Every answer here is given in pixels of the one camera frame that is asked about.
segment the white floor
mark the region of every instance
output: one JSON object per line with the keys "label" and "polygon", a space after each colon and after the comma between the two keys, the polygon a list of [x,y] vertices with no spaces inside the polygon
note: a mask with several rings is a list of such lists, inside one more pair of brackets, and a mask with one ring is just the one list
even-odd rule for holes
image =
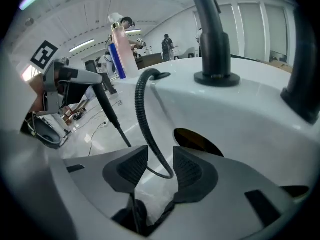
{"label": "white floor", "polygon": [[[132,146],[146,145],[146,141],[140,131],[135,108],[132,102],[128,102],[125,93],[110,95],[106,94],[110,104],[114,105],[121,128]],[[104,154],[127,148],[118,130],[110,123],[103,112],[97,98],[91,100],[86,106],[87,113],[78,121],[74,121],[70,128],[72,134],[69,140],[60,148],[63,159],[87,157]]]}
{"label": "white floor", "polygon": [[[125,91],[121,91],[120,88],[117,88],[116,84],[114,87],[118,91],[118,94],[110,96],[108,91],[106,94],[110,104],[114,105],[113,109],[123,132],[132,146],[147,145],[138,124],[135,102],[131,100],[133,96],[129,96]],[[108,121],[108,119],[97,98],[89,102],[86,110],[88,112],[80,120],[70,125],[72,134],[65,145],[59,149],[63,159],[87,157],[90,152],[91,141],[90,156],[127,148],[126,143],[112,123],[108,122],[106,126],[102,127],[101,124]],[[148,154],[148,166],[159,173],[167,174],[150,148]],[[178,181],[176,176],[173,179],[167,180],[157,177],[146,170],[135,189],[135,197],[144,202],[148,210],[149,220],[153,224],[160,218],[177,191]]]}

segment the window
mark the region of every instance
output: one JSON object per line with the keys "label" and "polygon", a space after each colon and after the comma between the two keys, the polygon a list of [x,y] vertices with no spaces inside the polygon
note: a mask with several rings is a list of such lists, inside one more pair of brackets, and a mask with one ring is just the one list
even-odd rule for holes
{"label": "window", "polygon": [[[230,52],[231,54],[238,55],[239,54],[238,34],[237,34],[236,20],[235,20],[234,12],[232,10],[232,6],[231,4],[227,4],[227,5],[219,5],[219,7],[221,10],[220,19],[221,19],[223,31],[227,33],[229,36]],[[195,20],[199,30],[201,28],[199,13],[195,11],[194,15],[195,15]]]}
{"label": "window", "polygon": [[265,5],[270,29],[270,57],[287,61],[287,23],[283,7]]}
{"label": "window", "polygon": [[34,66],[30,65],[22,74],[24,81],[29,81],[31,78],[34,78],[36,75],[40,74],[40,71],[37,70]]}
{"label": "window", "polygon": [[244,56],[253,60],[265,60],[265,29],[258,3],[240,3],[244,28]]}

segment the black pad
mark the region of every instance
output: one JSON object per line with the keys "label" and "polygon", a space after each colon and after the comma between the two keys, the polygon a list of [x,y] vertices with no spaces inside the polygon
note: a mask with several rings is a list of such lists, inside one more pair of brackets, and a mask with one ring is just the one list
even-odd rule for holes
{"label": "black pad", "polygon": [[109,162],[102,171],[104,180],[120,193],[133,193],[148,166],[148,146]]}
{"label": "black pad", "polygon": [[76,165],[68,166],[66,168],[66,170],[68,171],[68,173],[74,173],[74,172],[82,170],[84,168],[85,167],[82,164],[76,164]]}
{"label": "black pad", "polygon": [[173,147],[173,169],[178,179],[174,203],[195,203],[205,198],[218,183],[216,168],[190,154],[180,146]]}
{"label": "black pad", "polygon": [[274,223],[281,214],[260,190],[244,193],[265,227]]}

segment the pink bottle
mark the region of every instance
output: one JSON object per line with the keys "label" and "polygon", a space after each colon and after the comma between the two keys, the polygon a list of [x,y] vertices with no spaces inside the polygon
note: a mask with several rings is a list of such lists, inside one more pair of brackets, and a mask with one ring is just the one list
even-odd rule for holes
{"label": "pink bottle", "polygon": [[126,77],[135,78],[139,76],[137,63],[124,27],[117,22],[112,24],[111,29],[112,40],[115,44]]}

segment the black curved pipe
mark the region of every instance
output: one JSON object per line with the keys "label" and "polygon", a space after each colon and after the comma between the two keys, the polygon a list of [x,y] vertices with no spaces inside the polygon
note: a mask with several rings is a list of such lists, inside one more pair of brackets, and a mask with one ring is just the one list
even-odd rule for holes
{"label": "black curved pipe", "polygon": [[300,117],[310,124],[320,112],[320,63],[315,31],[299,10],[294,11],[296,50],[292,75],[281,97]]}
{"label": "black curved pipe", "polygon": [[[85,67],[86,67],[87,71],[90,71],[90,72],[96,73],[96,74],[98,73],[94,60],[87,61],[85,63]],[[95,96],[96,96],[97,100],[99,101],[106,117],[109,119],[110,123],[112,123],[116,129],[119,129],[120,123],[118,121],[118,117],[109,102],[109,99],[105,93],[103,86],[101,85],[101,83],[99,83],[99,84],[94,84],[92,86],[92,88],[93,88]]]}
{"label": "black curved pipe", "polygon": [[202,72],[194,80],[203,85],[216,87],[236,86],[240,78],[231,73],[229,36],[223,30],[216,0],[194,0],[202,27],[200,38]]}
{"label": "black curved pipe", "polygon": [[152,150],[156,158],[159,160],[159,162],[162,164],[162,166],[166,169],[169,175],[160,174],[149,167],[147,167],[147,169],[151,173],[157,175],[158,177],[161,177],[164,179],[172,179],[174,177],[174,172],[171,169],[170,165],[168,164],[167,160],[165,159],[164,155],[161,153],[151,133],[148,120],[147,120],[146,110],[145,110],[145,90],[146,90],[148,79],[152,76],[156,78],[156,77],[159,77],[160,75],[161,73],[159,72],[159,70],[155,68],[149,68],[142,73],[135,87],[135,96],[134,96],[135,112],[136,112],[136,117],[138,119],[141,132],[143,134],[143,137],[146,143],[149,145],[150,149]]}

